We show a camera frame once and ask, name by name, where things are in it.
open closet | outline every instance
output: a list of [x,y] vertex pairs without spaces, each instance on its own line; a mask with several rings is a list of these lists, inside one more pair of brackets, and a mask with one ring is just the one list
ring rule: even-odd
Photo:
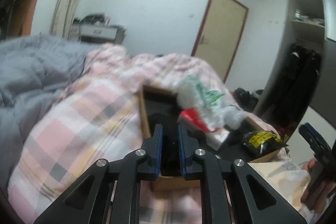
[[287,140],[314,94],[325,52],[324,0],[288,0],[278,56],[254,113]]

metal screw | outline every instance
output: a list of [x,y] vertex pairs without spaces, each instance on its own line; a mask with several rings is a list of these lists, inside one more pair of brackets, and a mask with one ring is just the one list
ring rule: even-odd
[[106,160],[104,160],[104,159],[100,159],[100,160],[98,160],[97,161],[97,166],[99,166],[99,167],[103,167],[103,166],[105,166],[106,165]]
[[146,153],[146,151],[145,151],[144,149],[138,149],[138,150],[136,150],[136,152],[135,152],[135,154],[136,154],[137,156],[143,156],[143,155],[145,155],[145,153]]
[[242,160],[242,159],[237,159],[237,160],[234,161],[234,163],[235,163],[235,165],[237,165],[239,167],[241,167],[245,164],[244,160]]
[[203,156],[205,154],[205,151],[203,149],[196,149],[195,153],[196,155]]

door frame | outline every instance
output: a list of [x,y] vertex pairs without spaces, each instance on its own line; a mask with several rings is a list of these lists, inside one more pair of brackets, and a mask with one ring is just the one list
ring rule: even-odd
[[[245,14],[245,17],[244,17],[243,27],[241,28],[241,31],[239,33],[238,43],[237,43],[237,45],[235,47],[234,53],[233,53],[231,61],[230,61],[230,65],[229,65],[228,70],[227,70],[227,72],[225,74],[225,77],[223,79],[223,83],[225,83],[226,78],[228,77],[228,74],[229,74],[229,72],[231,70],[231,66],[232,66],[233,60],[235,59],[235,56],[236,56],[236,53],[237,53],[237,50],[238,50],[238,46],[239,46],[240,40],[242,38],[243,31],[245,29],[247,15],[249,13],[249,8],[248,7],[246,7],[245,5],[243,5],[242,3],[240,3],[238,0],[233,0],[233,1],[235,1],[237,4],[239,4],[240,6],[242,6],[243,8],[245,8],[246,9],[246,14]],[[197,37],[196,37],[196,41],[195,41],[193,50],[191,52],[191,56],[195,56],[195,53],[197,51],[197,47],[198,47],[199,41],[200,41],[201,36],[202,36],[203,28],[204,28],[206,19],[208,17],[208,13],[209,13],[209,10],[210,10],[211,2],[212,2],[212,0],[208,0],[208,4],[207,4],[207,7],[206,7],[204,15],[203,15],[202,23],[201,23],[201,25],[199,27],[198,34],[197,34]]]

bed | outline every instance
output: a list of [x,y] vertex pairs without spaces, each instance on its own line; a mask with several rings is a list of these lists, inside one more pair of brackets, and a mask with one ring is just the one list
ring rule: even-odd
[[[0,124],[6,126],[0,153],[10,156],[0,166],[1,189],[27,224],[97,159],[122,159],[140,148],[135,93],[143,84],[171,90],[176,80],[194,74],[206,87],[231,96],[205,61],[182,54],[129,58],[119,45],[43,35],[9,41],[0,49],[7,79],[1,78],[7,83],[0,86],[1,111],[15,113]],[[260,119],[250,117],[262,127]],[[277,160],[289,160],[284,150]],[[142,182],[140,223],[201,223],[200,202],[198,188],[153,193]]]

human hand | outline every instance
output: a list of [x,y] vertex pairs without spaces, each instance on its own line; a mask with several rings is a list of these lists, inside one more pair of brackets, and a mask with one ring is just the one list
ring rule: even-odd
[[[316,159],[312,158],[309,162],[304,163],[302,166],[303,170],[306,170],[308,173],[311,172],[313,167],[315,166]],[[334,189],[336,186],[336,183],[331,180],[324,180],[321,185],[318,187],[318,189],[309,197],[309,200],[312,201],[313,208],[309,208],[311,210],[315,210],[315,213],[322,213],[323,209],[326,206],[327,197],[329,193]],[[301,202],[306,203],[307,197],[309,194],[309,190],[306,189],[302,195]]]

